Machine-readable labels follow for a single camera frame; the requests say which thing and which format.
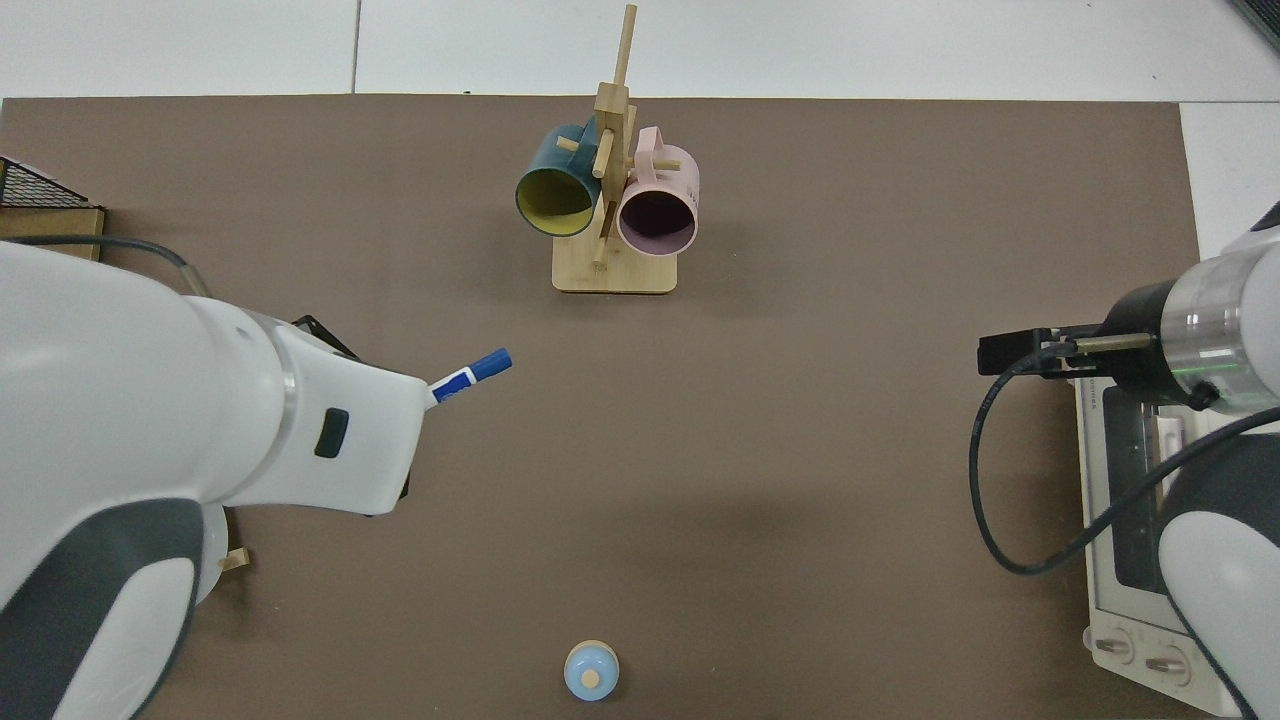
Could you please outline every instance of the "black cable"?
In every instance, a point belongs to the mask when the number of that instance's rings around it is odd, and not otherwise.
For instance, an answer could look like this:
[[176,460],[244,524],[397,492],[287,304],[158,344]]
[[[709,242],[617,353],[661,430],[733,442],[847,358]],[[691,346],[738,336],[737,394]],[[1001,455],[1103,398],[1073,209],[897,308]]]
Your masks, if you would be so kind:
[[1102,534],[1102,530],[1111,527],[1117,515],[1128,510],[1134,502],[1142,498],[1142,496],[1151,492],[1152,488],[1160,484],[1160,482],[1174,470],[1181,468],[1196,457],[1199,457],[1208,450],[1221,445],[1224,441],[1252,430],[1253,428],[1280,421],[1280,407],[1272,407],[1270,410],[1263,410],[1247,418],[1242,418],[1229,425],[1206,434],[1204,437],[1175,452],[1171,457],[1169,457],[1169,460],[1156,465],[1143,477],[1142,482],[1138,483],[1137,487],[1123,495],[1119,500],[1112,501],[1110,507],[1103,510],[1102,514],[1089,523],[1087,528],[1071,538],[1071,542],[1066,543],[1062,550],[1032,565],[1015,562],[1005,555],[1005,552],[996,543],[996,538],[991,534],[991,528],[987,527],[987,516],[982,510],[982,491],[978,484],[978,446],[982,442],[982,428],[987,421],[987,414],[991,411],[991,405],[996,401],[996,396],[1000,395],[1000,391],[1009,384],[1009,380],[1014,379],[1014,377],[1019,373],[1037,366],[1046,359],[1066,357],[1074,352],[1075,343],[1060,342],[1044,346],[1043,348],[1023,357],[1018,363],[1014,363],[1011,368],[1005,370],[998,378],[996,378],[996,382],[992,383],[991,389],[987,391],[987,396],[982,401],[982,405],[978,406],[978,415],[973,420],[973,434],[969,438],[969,496],[973,500],[973,515],[978,521],[978,532],[982,533],[982,542],[986,543],[991,556],[995,557],[996,562],[1000,562],[1004,569],[1016,575],[1039,575],[1042,573],[1048,573],[1050,570],[1056,570],[1059,566],[1084,550],[1085,546]]
[[201,297],[209,297],[209,288],[205,287],[204,279],[201,279],[200,273],[196,268],[182,259],[173,250],[146,240],[137,240],[133,237],[116,237],[110,234],[32,234],[32,236],[17,236],[0,238],[6,242],[13,242],[17,245],[105,245],[108,247],[129,247],[133,250],[142,250],[159,255],[172,263],[178,272],[182,273],[184,281],[191,287],[195,295]]

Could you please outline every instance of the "dark green mug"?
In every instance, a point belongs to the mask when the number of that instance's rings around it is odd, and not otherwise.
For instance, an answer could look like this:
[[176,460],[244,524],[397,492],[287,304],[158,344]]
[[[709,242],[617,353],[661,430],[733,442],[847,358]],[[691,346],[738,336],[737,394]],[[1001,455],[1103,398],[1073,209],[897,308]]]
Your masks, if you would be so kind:
[[[561,147],[561,137],[577,149]],[[600,197],[600,181],[591,176],[599,143],[594,117],[584,126],[559,126],[547,133],[516,184],[516,208],[529,224],[556,237],[577,234],[591,224]]]

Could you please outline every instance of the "pink mug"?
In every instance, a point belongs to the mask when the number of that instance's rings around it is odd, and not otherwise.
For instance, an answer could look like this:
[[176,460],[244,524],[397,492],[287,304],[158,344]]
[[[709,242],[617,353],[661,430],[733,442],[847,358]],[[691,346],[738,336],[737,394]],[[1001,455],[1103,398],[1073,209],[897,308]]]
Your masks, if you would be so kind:
[[[681,252],[698,236],[698,163],[680,147],[663,145],[657,127],[640,131],[635,156],[635,176],[618,202],[618,236],[644,255]],[[680,169],[669,169],[676,164]]]

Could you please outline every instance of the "mug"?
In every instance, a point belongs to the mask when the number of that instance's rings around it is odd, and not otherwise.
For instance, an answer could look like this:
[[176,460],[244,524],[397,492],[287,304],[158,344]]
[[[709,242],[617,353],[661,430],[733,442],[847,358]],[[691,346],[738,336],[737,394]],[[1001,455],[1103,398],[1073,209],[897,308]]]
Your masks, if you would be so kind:
[[[668,169],[676,163],[680,169]],[[618,237],[644,255],[682,252],[698,236],[698,163],[680,147],[663,145],[658,128],[649,127],[636,138],[635,164],[618,202]]]
[[[599,142],[594,117],[582,126],[559,126],[543,138],[516,184],[516,208],[535,229],[564,237],[591,223],[600,197],[600,181],[591,176]],[[575,143],[573,150],[566,147]]]

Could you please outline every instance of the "light blue cap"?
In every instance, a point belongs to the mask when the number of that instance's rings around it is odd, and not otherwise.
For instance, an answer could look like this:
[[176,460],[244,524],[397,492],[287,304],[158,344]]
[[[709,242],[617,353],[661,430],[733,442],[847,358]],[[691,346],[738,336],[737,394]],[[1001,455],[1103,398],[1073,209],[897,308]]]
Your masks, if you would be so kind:
[[604,700],[618,685],[618,656],[600,641],[579,643],[564,661],[564,684],[579,700]]

